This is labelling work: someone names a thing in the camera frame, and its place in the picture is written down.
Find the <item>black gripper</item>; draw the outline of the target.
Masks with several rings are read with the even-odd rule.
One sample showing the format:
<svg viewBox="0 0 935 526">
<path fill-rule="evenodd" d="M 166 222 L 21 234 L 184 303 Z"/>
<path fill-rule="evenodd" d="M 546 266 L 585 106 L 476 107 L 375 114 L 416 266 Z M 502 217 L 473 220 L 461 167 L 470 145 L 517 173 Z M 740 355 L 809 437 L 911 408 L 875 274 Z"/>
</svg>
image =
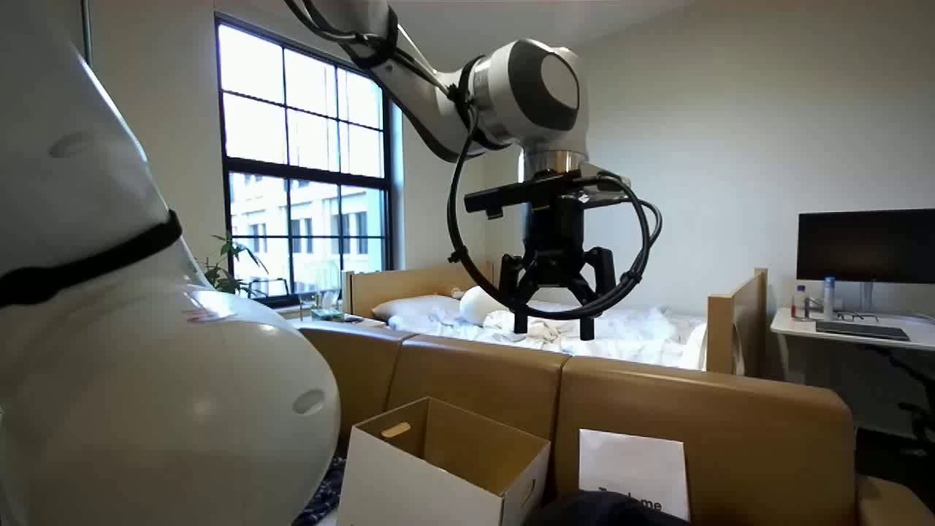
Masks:
<svg viewBox="0 0 935 526">
<path fill-rule="evenodd" d="M 585 241 L 585 206 L 580 202 L 558 202 L 549 206 L 531 206 L 525 212 L 524 256 L 505 253 L 499 260 L 499 293 L 515 312 L 515 331 L 530 331 L 530 297 L 542 287 L 572 290 L 585 316 L 580 317 L 580 335 L 594 339 L 594 300 L 615 290 L 615 253 L 607 249 L 582 249 Z"/>
</svg>

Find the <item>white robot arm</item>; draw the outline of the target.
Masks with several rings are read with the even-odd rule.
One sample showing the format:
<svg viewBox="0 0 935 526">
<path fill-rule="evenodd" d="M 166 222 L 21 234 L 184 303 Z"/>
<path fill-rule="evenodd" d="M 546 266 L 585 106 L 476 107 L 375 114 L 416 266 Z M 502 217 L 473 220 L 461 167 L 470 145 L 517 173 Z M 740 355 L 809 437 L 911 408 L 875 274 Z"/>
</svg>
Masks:
<svg viewBox="0 0 935 526">
<path fill-rule="evenodd" d="M 0 0 L 2 526 L 290 526 L 338 418 L 309 339 L 204 279 L 40 0 Z"/>
</svg>

